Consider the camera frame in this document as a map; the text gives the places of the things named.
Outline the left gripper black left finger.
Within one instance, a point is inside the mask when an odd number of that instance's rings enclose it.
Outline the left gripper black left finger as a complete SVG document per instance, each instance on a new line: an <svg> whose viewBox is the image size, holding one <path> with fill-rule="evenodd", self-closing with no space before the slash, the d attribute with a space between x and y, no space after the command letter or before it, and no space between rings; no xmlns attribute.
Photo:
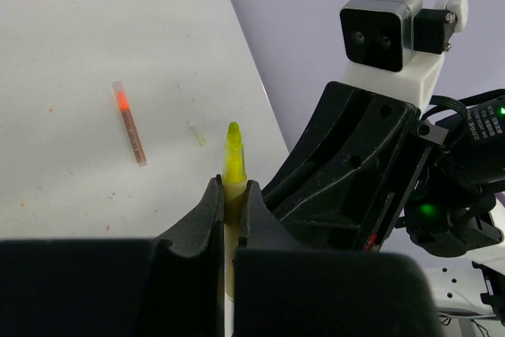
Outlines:
<svg viewBox="0 0 505 337"><path fill-rule="evenodd" d="M224 192L154 238L1 242L4 336L222 336Z"/></svg>

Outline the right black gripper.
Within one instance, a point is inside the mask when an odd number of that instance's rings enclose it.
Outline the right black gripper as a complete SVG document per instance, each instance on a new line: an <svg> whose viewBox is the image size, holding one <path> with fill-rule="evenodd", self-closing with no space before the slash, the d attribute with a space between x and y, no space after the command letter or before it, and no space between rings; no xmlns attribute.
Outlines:
<svg viewBox="0 0 505 337"><path fill-rule="evenodd" d="M491 211L504 191L504 96L434 95L422 119L450 111L393 228L433 256L462 256L504 240ZM264 187L272 215L303 245L367 251L404 194L392 177L418 120L412 104L328 83L303 134Z"/></svg>

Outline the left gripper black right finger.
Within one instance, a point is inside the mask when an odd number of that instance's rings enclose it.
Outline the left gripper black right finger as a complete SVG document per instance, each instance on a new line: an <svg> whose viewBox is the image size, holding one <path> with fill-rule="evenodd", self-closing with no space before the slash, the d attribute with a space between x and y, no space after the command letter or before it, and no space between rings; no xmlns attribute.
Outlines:
<svg viewBox="0 0 505 337"><path fill-rule="evenodd" d="M250 181L234 258L236 336L436 336L427 280L409 257L305 248Z"/></svg>

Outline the yellow pen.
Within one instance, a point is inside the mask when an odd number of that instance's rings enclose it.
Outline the yellow pen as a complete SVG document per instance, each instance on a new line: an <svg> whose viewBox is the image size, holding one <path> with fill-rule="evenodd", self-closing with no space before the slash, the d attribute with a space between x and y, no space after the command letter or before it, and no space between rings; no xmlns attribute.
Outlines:
<svg viewBox="0 0 505 337"><path fill-rule="evenodd" d="M228 126L224 150L222 184L224 191L224 243L225 288L228 298L234 300L234 257L241 229L241 208L247 188L244 145L240 126L231 122Z"/></svg>

